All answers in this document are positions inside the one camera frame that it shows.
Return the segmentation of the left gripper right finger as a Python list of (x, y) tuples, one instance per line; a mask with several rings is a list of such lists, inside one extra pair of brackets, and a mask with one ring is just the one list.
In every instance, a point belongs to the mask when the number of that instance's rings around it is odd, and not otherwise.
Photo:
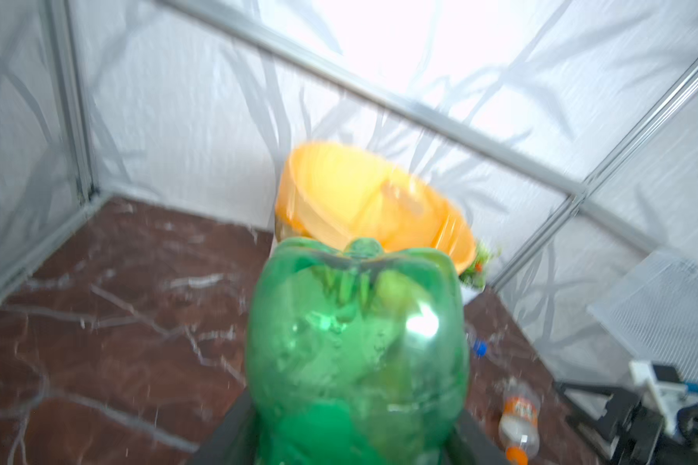
[(508, 465), (505, 455), (469, 412), (461, 412), (444, 444), (443, 465)]

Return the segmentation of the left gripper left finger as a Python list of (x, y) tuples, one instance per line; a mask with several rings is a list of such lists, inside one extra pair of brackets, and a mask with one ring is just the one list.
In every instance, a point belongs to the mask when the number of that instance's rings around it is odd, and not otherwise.
[(252, 465), (260, 441), (260, 417), (248, 389), (229, 409), (213, 434), (188, 458), (189, 465)]

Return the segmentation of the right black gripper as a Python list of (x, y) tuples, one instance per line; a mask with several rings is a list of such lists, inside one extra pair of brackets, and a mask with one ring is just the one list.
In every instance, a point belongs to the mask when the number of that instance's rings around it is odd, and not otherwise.
[[(554, 383), (569, 405), (566, 422), (604, 464), (673, 464), (663, 418), (645, 407), (641, 397), (624, 387)], [(604, 397), (603, 413), (594, 417), (570, 397), (571, 393)]]

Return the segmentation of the orange label bottle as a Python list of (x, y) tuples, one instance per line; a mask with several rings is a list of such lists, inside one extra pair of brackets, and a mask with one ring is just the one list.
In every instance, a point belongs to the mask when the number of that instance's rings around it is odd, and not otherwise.
[(524, 381), (509, 378), (503, 387), (499, 442), (511, 464), (528, 465), (540, 448), (541, 398)]

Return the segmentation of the green bottle yellow cap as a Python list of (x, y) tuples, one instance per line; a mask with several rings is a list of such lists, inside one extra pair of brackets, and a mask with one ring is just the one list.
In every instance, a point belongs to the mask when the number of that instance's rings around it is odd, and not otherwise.
[(249, 311), (260, 464), (438, 464), (470, 350), (457, 271), (434, 248), (279, 243)]

